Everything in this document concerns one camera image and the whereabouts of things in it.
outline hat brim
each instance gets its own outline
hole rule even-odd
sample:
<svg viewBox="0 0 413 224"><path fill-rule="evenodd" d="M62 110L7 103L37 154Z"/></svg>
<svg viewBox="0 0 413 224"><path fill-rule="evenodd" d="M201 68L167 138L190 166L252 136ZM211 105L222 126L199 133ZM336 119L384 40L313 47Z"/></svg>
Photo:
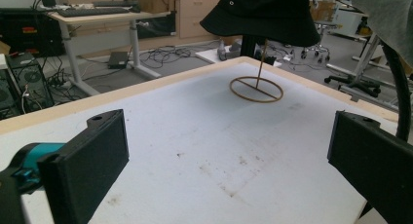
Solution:
<svg viewBox="0 0 413 224"><path fill-rule="evenodd" d="M299 19L241 18L230 15L217 5L201 21L201 26L217 36L261 36L298 47L310 47L319 41L310 12Z"/></svg>

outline computer tower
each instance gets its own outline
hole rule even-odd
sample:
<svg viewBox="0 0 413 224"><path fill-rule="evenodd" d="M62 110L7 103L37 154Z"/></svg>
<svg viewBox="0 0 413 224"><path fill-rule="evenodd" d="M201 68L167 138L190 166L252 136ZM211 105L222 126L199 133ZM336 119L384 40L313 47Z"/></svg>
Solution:
<svg viewBox="0 0 413 224"><path fill-rule="evenodd" d="M54 106L41 66L32 54L6 56L6 60L19 89L23 113Z"/></svg>
<svg viewBox="0 0 413 224"><path fill-rule="evenodd" d="M0 120L21 114L19 93L12 83L9 69L0 70Z"/></svg>
<svg viewBox="0 0 413 224"><path fill-rule="evenodd" d="M64 54L57 20L31 9L0 8L0 38L10 53L32 53L35 57Z"/></svg>

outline chair wheel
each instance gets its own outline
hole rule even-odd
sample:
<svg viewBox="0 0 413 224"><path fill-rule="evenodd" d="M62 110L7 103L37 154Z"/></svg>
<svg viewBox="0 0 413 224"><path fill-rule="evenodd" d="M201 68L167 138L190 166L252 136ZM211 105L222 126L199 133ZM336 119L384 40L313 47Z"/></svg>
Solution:
<svg viewBox="0 0 413 224"><path fill-rule="evenodd" d="M373 89L373 92L374 92L374 93L381 93L382 90L380 90L380 88L374 88L374 89Z"/></svg>

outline wire ring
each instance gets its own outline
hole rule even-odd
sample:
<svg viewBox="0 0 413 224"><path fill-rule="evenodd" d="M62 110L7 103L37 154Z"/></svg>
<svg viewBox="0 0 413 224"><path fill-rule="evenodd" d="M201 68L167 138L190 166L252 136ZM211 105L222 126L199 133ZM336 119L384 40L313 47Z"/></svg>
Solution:
<svg viewBox="0 0 413 224"><path fill-rule="evenodd" d="M260 90L260 89L258 88L258 86L254 87L254 86L252 86L251 84L249 84L249 83L247 83L247 82L244 81L244 80L248 80L248 79L267 82L267 83L269 83L270 85L277 87L277 89L280 91L281 94L280 94L280 96L275 96L275 95L272 95L272 94L270 94L270 93L267 93L267 92L265 92L265 91L263 91L263 90ZM256 91L258 91L258 92L260 92L260 93L265 94L266 96L269 96L271 99L267 99L267 100L266 100L266 99L264 99L264 100L254 99L254 98L250 98L250 97L247 97L246 95L243 95L243 94L241 94L241 93L236 92L235 89L233 88L233 85L234 85L234 83L237 82L237 81L240 82L240 83L242 83L242 84L244 84L244 85L246 85L246 86L248 86L248 87L250 87L250 88L252 88L252 89L254 89L254 90L256 90ZM241 98L243 98L243 99L246 99L246 100L249 100L249 101L260 102L260 103L275 102L275 101L278 101L278 100L282 99L282 97L283 97L283 90L282 90L282 87L281 87L281 86L279 86L278 84L276 84L276 83L273 82L273 81L270 81L270 80L267 80L267 79L264 79L264 78L260 78L260 77L255 77L255 76L243 76L243 77L235 78L235 79L232 80L231 83L230 83L230 89L231 89L232 93L234 93L235 95L237 95L237 96L239 96L239 97L241 97Z"/></svg>

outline keyboard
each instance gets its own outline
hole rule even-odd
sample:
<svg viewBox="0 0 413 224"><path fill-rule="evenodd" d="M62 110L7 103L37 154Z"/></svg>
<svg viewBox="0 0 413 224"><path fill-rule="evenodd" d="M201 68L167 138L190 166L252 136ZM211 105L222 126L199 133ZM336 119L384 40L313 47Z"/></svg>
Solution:
<svg viewBox="0 0 413 224"><path fill-rule="evenodd" d="M76 9L76 10L58 10L57 12L59 15L65 18L72 18L72 17L122 14L122 13L128 13L129 10L124 9L124 8L92 8L92 9Z"/></svg>
<svg viewBox="0 0 413 224"><path fill-rule="evenodd" d="M100 1L93 2L95 7L134 7L137 6L137 0L127 1Z"/></svg>

